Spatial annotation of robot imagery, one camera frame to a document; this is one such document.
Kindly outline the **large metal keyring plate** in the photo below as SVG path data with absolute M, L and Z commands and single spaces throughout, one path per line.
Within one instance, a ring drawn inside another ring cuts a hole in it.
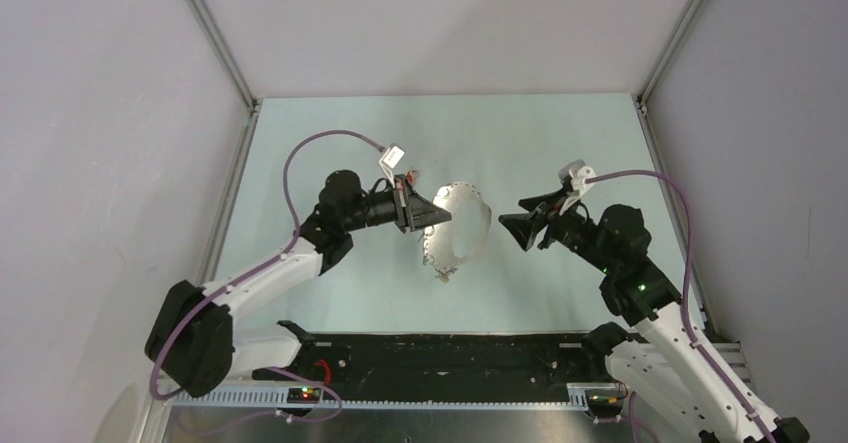
M 480 257 L 486 248 L 492 210 L 471 183 L 457 181 L 440 187 L 432 202 L 452 219 L 424 230 L 422 264 L 448 283 L 460 266 Z

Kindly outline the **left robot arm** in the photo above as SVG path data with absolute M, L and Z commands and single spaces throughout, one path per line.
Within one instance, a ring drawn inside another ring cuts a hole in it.
M 294 323 L 245 329 L 241 322 L 272 299 L 317 278 L 353 248 L 353 232 L 392 224 L 403 233 L 450 221 L 451 213 L 420 196 L 399 175 L 382 190 L 365 191 L 350 170 L 331 173 L 313 212 L 278 253 L 238 276 L 195 286 L 173 285 L 144 347 L 155 373 L 201 397 L 225 379 L 279 367 L 304 379 L 316 366 L 308 334 Z

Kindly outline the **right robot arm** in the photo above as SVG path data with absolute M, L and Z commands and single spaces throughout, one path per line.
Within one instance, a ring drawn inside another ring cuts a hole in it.
M 559 190 L 521 200 L 521 212 L 498 221 L 524 251 L 559 243 L 603 273 L 603 301 L 627 328 L 609 322 L 586 335 L 583 372 L 624 383 L 679 432 L 701 442 L 809 441 L 799 419 L 778 416 L 692 326 L 682 294 L 648 256 L 651 235 L 642 212 L 615 204 L 593 221 L 578 204 Z

